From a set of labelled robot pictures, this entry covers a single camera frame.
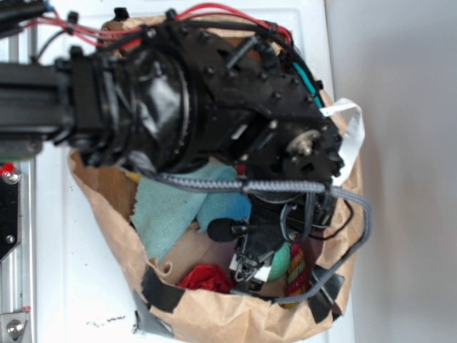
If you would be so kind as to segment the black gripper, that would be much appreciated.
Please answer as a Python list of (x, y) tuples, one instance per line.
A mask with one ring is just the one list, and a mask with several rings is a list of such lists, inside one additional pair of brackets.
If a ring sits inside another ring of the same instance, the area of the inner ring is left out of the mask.
[(258, 292), (268, 282), (274, 254), (283, 244), (299, 244), (331, 224), (336, 199), (306, 193), (272, 204), (256, 199), (247, 234), (237, 238), (232, 277), (240, 292)]

